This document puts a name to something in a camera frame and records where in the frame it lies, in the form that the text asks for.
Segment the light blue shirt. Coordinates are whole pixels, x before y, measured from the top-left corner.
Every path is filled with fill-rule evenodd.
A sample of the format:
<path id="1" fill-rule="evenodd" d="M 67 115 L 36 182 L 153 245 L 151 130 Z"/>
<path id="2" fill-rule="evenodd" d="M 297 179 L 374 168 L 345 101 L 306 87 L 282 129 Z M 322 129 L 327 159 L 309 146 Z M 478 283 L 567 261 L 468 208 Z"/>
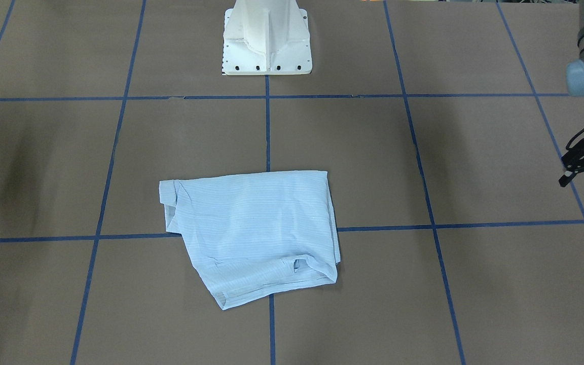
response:
<path id="1" fill-rule="evenodd" d="M 338 281 L 341 253 L 326 171 L 163 180 L 159 199 L 165 230 L 181 235 L 221 310 Z"/>

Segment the white mounting pillar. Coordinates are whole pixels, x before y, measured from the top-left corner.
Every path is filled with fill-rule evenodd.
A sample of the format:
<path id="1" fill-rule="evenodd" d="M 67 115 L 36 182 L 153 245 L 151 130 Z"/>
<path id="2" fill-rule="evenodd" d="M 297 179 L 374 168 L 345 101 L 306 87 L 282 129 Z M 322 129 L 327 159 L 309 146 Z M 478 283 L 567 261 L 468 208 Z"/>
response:
<path id="1" fill-rule="evenodd" d="M 304 76 L 312 70 L 308 12 L 297 1 L 237 1 L 225 10 L 225 76 Z"/>

